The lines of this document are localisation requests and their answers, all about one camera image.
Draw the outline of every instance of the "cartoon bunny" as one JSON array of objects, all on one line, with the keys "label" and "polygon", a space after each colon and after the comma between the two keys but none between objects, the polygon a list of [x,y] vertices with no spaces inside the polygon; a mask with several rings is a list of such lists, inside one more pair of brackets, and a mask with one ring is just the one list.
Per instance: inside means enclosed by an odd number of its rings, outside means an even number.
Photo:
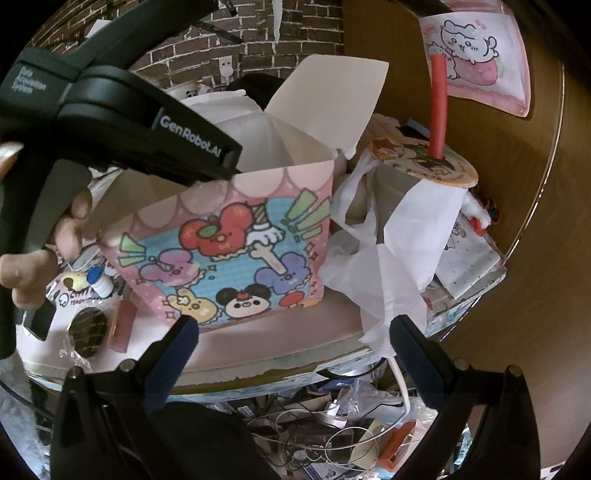
[{"label": "cartoon bunny", "polygon": [[166,297],[169,305],[183,315],[193,317],[202,325],[218,317],[220,310],[209,299],[196,297],[188,288],[180,288],[175,295]]},{"label": "cartoon bunny", "polygon": [[193,254],[187,250],[163,250],[158,258],[150,257],[150,263],[139,269],[139,277],[145,281],[161,281],[167,287],[196,285],[205,276],[205,270],[192,260]]},{"label": "cartoon bunny", "polygon": [[270,267],[259,268],[255,273],[255,282],[269,287],[274,293],[283,295],[306,285],[311,272],[306,267],[306,259],[293,252],[283,254],[280,262],[286,272],[279,274]]}]

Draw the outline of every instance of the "cartoon apple character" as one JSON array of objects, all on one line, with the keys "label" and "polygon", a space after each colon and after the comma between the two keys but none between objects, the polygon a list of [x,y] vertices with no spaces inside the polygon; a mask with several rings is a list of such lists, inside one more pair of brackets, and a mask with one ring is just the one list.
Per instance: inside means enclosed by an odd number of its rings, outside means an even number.
[{"label": "cartoon apple character", "polygon": [[246,253],[246,230],[252,225],[250,208],[243,203],[227,205],[219,217],[196,219],[185,223],[178,240],[187,250],[198,250],[213,261],[226,260]]}]

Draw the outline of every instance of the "blue bottle cap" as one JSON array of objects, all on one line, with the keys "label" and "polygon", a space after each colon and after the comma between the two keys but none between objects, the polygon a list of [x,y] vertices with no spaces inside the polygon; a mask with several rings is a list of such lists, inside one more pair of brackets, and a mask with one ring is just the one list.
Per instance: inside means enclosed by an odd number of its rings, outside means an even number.
[{"label": "blue bottle cap", "polygon": [[103,274],[103,269],[100,265],[95,265],[86,273],[86,281],[90,285],[94,285],[96,282],[100,280],[100,277]]}]

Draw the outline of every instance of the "white cable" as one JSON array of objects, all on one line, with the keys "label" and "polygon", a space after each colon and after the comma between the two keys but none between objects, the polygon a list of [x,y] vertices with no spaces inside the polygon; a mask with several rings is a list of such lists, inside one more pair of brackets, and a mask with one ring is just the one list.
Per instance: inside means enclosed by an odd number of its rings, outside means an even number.
[{"label": "white cable", "polygon": [[408,396],[408,387],[406,385],[406,382],[404,381],[404,375],[402,374],[400,367],[398,366],[398,362],[393,356],[388,357],[388,365],[394,373],[396,382],[400,387],[400,393],[402,394],[402,400],[404,402],[404,416],[406,416],[410,413],[410,397]]},{"label": "white cable", "polygon": [[[354,444],[352,444],[352,445],[347,445],[347,446],[345,446],[345,447],[334,447],[334,448],[325,448],[325,447],[310,447],[310,446],[307,446],[307,445],[302,445],[302,444],[300,444],[300,443],[291,443],[291,442],[289,443],[289,445],[292,445],[292,446],[294,446],[294,447],[303,448],[303,449],[308,449],[308,450],[317,450],[317,451],[319,451],[319,452],[332,452],[332,451],[334,451],[334,450],[346,450],[346,449],[348,449],[348,448],[357,447],[358,445],[365,445],[366,443],[373,442],[373,441],[375,441],[375,439],[378,439],[378,438],[380,438],[381,436],[383,436],[383,435],[386,435],[388,432],[391,432],[392,430],[394,430],[394,428],[396,427],[396,424],[397,424],[397,423],[398,423],[398,422],[399,422],[401,419],[402,419],[402,417],[401,417],[400,419],[398,419],[398,420],[397,420],[395,423],[393,423],[392,425],[390,425],[390,426],[389,426],[387,429],[385,429],[383,432],[381,432],[381,433],[378,433],[377,435],[375,435],[375,436],[373,436],[373,437],[371,437],[371,438],[369,438],[369,439],[365,439],[365,440],[363,440],[363,441],[361,441],[361,442],[357,442],[357,443],[354,443]],[[267,437],[263,437],[263,435],[259,435],[258,433],[253,433],[252,435],[254,435],[255,437],[262,438],[263,440],[267,440],[268,442],[273,442],[273,443],[280,443],[280,444],[282,444],[282,445],[286,444],[286,442],[282,442],[282,441],[280,441],[280,440],[274,440],[274,439],[270,439],[270,438],[267,438]]]},{"label": "white cable", "polygon": [[[330,440],[332,440],[336,435],[338,435],[340,432],[344,432],[347,429],[362,429],[362,427],[347,427],[345,429],[339,430],[335,435],[333,435],[329,441],[325,444],[324,447],[310,447],[307,445],[301,445],[299,443],[289,443],[289,445],[295,446],[295,447],[299,447],[299,448],[303,448],[303,449],[307,449],[307,450],[314,450],[314,451],[319,451],[319,452],[332,452],[335,450],[346,450],[349,448],[354,448],[357,447],[359,445],[365,445],[366,443],[369,442],[375,442],[378,438],[380,438],[383,435],[386,435],[387,433],[391,432],[392,430],[394,430],[396,428],[396,424],[402,420],[406,415],[408,415],[410,413],[410,397],[408,396],[408,387],[406,385],[406,382],[404,381],[404,376],[402,374],[402,371],[400,370],[400,367],[398,366],[398,363],[396,362],[394,357],[389,357],[388,358],[388,365],[390,366],[390,368],[392,369],[392,372],[394,373],[394,377],[396,378],[396,382],[398,383],[398,386],[400,387],[400,393],[402,394],[402,401],[404,402],[404,414],[401,415],[401,417],[395,421],[393,424],[391,424],[387,429],[385,429],[383,432],[378,433],[375,436],[372,436],[371,438],[362,440],[361,442],[357,442],[354,443],[352,445],[347,445],[345,447],[335,447],[335,448],[326,448],[326,446],[330,443]],[[283,412],[281,412],[279,415],[282,415],[284,413],[289,413],[290,411],[297,411],[296,409],[294,410],[284,410]],[[269,414],[269,415],[263,415],[262,417],[259,418],[264,418],[264,417],[268,417],[270,415],[274,415],[274,413]],[[259,437],[262,438],[263,440],[267,440],[268,442],[274,442],[274,443],[280,443],[282,445],[285,445],[286,442],[282,442],[280,440],[273,440],[267,437],[263,437],[262,435],[259,435],[257,433],[253,433],[252,435],[254,435],[255,437]]]},{"label": "white cable", "polygon": [[275,419],[275,428],[277,428],[277,420],[279,420],[279,418],[281,417],[281,415],[283,415],[284,413],[291,413],[291,412],[297,412],[297,413],[310,413],[310,410],[304,410],[303,408],[292,408],[291,410],[281,410],[281,411],[276,411],[273,413],[268,413],[266,415],[261,415],[260,417],[257,417],[255,419],[252,419],[251,421],[249,421],[246,426],[249,426],[251,423],[253,423],[256,420],[260,420],[260,419],[266,419],[268,417],[272,417],[273,415],[277,415],[277,418]]},{"label": "white cable", "polygon": [[[378,436],[374,436],[374,434],[373,434],[373,433],[371,433],[371,432],[370,432],[368,429],[366,429],[366,428],[364,428],[364,427],[347,427],[347,428],[345,428],[345,429],[339,430],[337,433],[335,433],[335,434],[334,434],[332,437],[330,437],[330,438],[328,439],[328,442],[326,442],[326,443],[324,444],[324,448],[326,449],[326,450],[324,451],[324,457],[326,458],[326,463],[328,463],[329,465],[336,465],[336,466],[339,466],[339,467],[342,467],[342,468],[347,468],[348,470],[351,470],[351,471],[354,471],[354,472],[362,472],[362,473],[365,473],[365,472],[367,472],[367,471],[368,471],[367,469],[366,469],[366,470],[360,470],[360,469],[356,469],[356,468],[351,468],[351,467],[349,467],[349,465],[353,464],[353,465],[355,465],[355,466],[358,466],[358,465],[357,465],[355,462],[357,462],[358,460],[361,460],[363,457],[365,457],[365,456],[366,456],[366,455],[369,453],[369,451],[368,451],[368,452],[366,452],[366,453],[364,453],[364,454],[363,454],[361,457],[359,457],[359,458],[356,458],[355,460],[349,461],[349,463],[347,463],[347,464],[342,464],[342,463],[336,463],[336,462],[333,462],[333,461],[332,461],[332,460],[329,458],[329,456],[328,456],[328,453],[327,453],[327,451],[328,451],[328,450],[332,450],[332,449],[329,449],[329,448],[328,448],[328,445],[329,445],[329,443],[330,443],[330,442],[332,442],[332,439],[333,439],[333,438],[335,438],[335,437],[336,437],[337,435],[339,435],[340,433],[343,433],[345,430],[352,430],[352,429],[364,430],[364,431],[365,431],[365,433],[369,433],[369,434],[371,435],[371,438],[370,438],[370,439],[368,439],[368,440],[373,440],[373,441],[374,441],[374,446],[375,446],[375,451],[376,451],[376,454],[375,454],[375,456],[376,456],[376,458],[377,458],[377,456],[378,456],[378,453],[379,453]],[[352,450],[353,448],[355,448],[355,446],[356,446],[356,445],[349,445],[349,448],[351,448],[351,450]]]}]

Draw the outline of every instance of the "brick wall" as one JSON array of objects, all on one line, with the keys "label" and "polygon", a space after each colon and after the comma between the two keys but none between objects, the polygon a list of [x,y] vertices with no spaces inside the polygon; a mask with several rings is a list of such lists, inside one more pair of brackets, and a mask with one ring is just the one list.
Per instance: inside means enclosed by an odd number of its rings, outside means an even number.
[{"label": "brick wall", "polygon": [[[37,47],[60,53],[76,48],[98,18],[112,20],[133,8],[138,0],[69,0],[31,40]],[[234,74],[266,72],[286,78],[311,54],[343,53],[341,0],[283,0],[281,40],[273,41],[272,0],[234,0],[237,17],[220,10],[203,21],[230,31],[241,45],[191,27],[149,51],[132,67],[138,75],[167,88],[188,80],[219,87],[220,57],[232,56]],[[63,39],[66,43],[57,44]]]}]

